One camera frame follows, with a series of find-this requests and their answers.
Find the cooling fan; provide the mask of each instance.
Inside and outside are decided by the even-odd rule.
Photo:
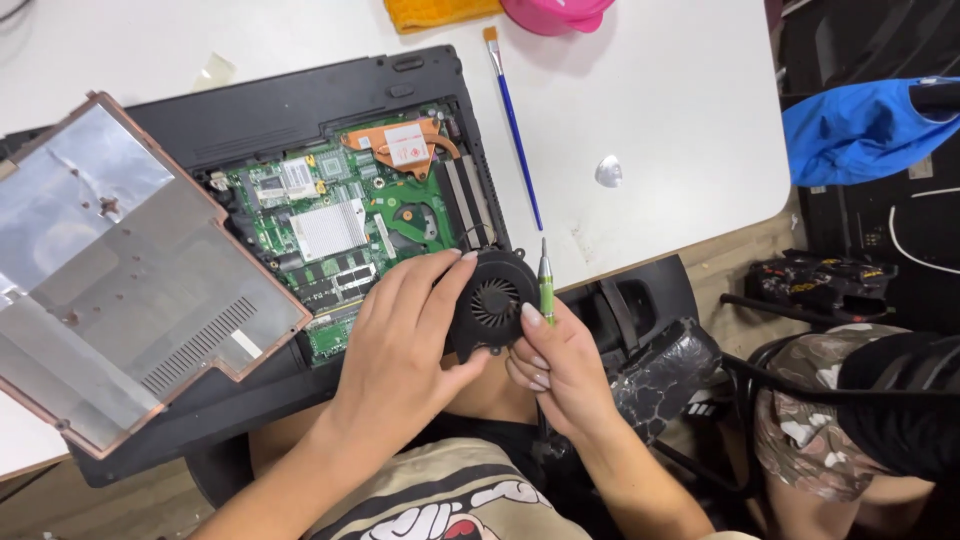
[[[506,347],[523,335],[520,306],[540,305],[537,276],[523,250],[488,248],[477,256],[477,269],[457,299],[450,339],[461,363],[478,347]]]

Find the blue fabric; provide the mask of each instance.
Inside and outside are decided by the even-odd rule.
[[[933,152],[960,129],[960,115],[936,121],[917,113],[909,87],[920,81],[942,84],[947,79],[840,86],[785,110],[783,129],[793,184],[868,182],[898,173]]]

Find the woman's right hand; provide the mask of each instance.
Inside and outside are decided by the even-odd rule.
[[[550,425],[576,446],[625,421],[613,403],[590,330],[560,300],[554,299],[554,311],[551,327],[535,307],[523,305],[524,337],[507,359],[507,372],[537,392]]]

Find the hand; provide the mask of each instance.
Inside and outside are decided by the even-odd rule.
[[[440,367],[454,306],[476,260],[476,252],[460,258],[455,249],[410,258],[370,291],[350,333],[337,395],[324,412],[338,439],[375,453],[382,464],[480,375],[488,349],[463,365]]]
[[[523,305],[524,337],[514,344],[507,373],[538,392],[546,419],[577,446],[624,420],[590,331],[560,300],[554,299],[554,311],[551,327],[535,307]]]

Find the blue paintbrush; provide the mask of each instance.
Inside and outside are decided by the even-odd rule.
[[[510,100],[510,90],[507,89],[507,79],[503,76],[503,61],[500,60],[500,45],[496,42],[496,27],[491,26],[483,29],[483,39],[487,41],[487,50],[490,51],[490,59],[493,61],[493,69],[496,71],[496,80],[500,83],[500,95],[503,96],[503,108],[507,110],[507,118],[510,120],[510,131],[514,134],[516,155],[520,158],[520,168],[523,169],[523,180],[527,183],[527,193],[530,195],[530,204],[534,208],[534,217],[537,218],[537,230],[542,231],[543,223],[540,221],[540,208],[537,207],[537,195],[534,194],[534,183],[530,180],[530,168],[527,167],[527,155],[523,153],[523,142],[520,140],[520,128],[516,126],[514,104]]]

